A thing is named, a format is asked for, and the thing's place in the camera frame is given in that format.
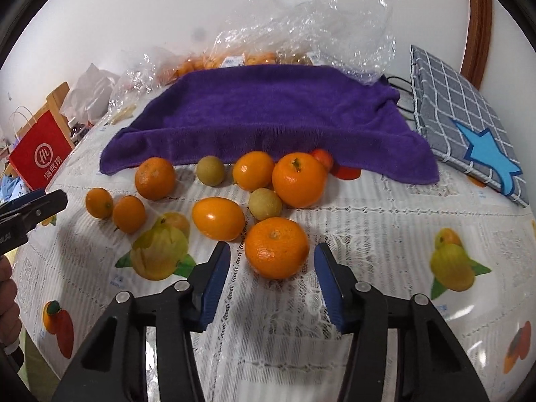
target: red shopping bag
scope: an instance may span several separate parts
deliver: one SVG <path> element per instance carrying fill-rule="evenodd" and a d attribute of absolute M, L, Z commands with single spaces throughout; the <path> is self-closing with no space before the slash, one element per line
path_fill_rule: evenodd
<path fill-rule="evenodd" d="M 48 110 L 23 136 L 9 162 L 31 190 L 42 189 L 71 151 L 71 145 Z"/>

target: silver screw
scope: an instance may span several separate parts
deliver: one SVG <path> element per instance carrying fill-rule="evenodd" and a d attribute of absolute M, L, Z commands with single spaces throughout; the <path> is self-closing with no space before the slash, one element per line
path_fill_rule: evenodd
<path fill-rule="evenodd" d="M 428 298 L 425 295 L 421 295 L 420 293 L 418 295 L 415 295 L 415 303 L 419 304 L 420 306 L 426 306 L 428 305 Z"/>
<path fill-rule="evenodd" d="M 190 288 L 190 283 L 185 280 L 180 280 L 175 283 L 173 286 L 176 291 L 186 291 Z"/>
<path fill-rule="evenodd" d="M 115 300 L 119 302 L 120 304 L 123 302 L 127 302 L 127 300 L 130 299 L 130 293 L 127 291 L 120 291 L 117 295 L 115 295 Z"/>
<path fill-rule="evenodd" d="M 371 285 L 367 282 L 364 282 L 364 281 L 359 281 L 356 285 L 355 285 L 355 289 L 357 291 L 362 291 L 363 293 L 366 293 L 368 291 L 371 291 Z"/>

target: green floor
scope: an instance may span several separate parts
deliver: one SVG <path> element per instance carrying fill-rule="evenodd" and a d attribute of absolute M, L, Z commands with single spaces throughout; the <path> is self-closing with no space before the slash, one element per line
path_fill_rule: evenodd
<path fill-rule="evenodd" d="M 58 378 L 24 330 L 20 335 L 20 345 L 25 361 L 19 376 L 39 402 L 49 402 L 58 385 Z"/>

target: grid patterned fabric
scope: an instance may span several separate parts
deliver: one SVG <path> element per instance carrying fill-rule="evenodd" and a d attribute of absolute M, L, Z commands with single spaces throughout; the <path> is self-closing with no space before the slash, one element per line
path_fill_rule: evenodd
<path fill-rule="evenodd" d="M 520 167 L 495 111 L 473 85 L 437 57 L 412 45 L 411 59 L 416 130 L 442 162 L 500 192 L 502 182 L 495 169 L 465 158 L 470 144 L 454 124 L 457 121 L 475 133 L 489 129 L 499 150 Z M 528 206 L 523 176 L 515 175 L 513 181 L 508 198 Z"/>

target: white wall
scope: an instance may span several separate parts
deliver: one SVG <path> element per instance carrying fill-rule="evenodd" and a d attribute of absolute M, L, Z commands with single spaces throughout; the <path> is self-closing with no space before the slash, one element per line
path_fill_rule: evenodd
<path fill-rule="evenodd" d="M 536 206 L 536 52 L 521 29 L 493 1 L 493 30 L 488 65 L 480 91 L 498 113 L 527 180 Z"/>
<path fill-rule="evenodd" d="M 194 32 L 212 39 L 216 26 L 244 0 L 49 0 L 31 21 L 0 71 L 0 127 L 17 106 L 37 110 L 58 84 L 73 85 L 90 63 L 124 70 L 121 50 L 163 45 L 199 48 Z M 468 0 L 387 0 L 393 7 L 397 55 L 389 72 L 408 77 L 409 46 L 420 45 L 460 67 Z M 23 123 L 15 118 L 17 127 Z"/>

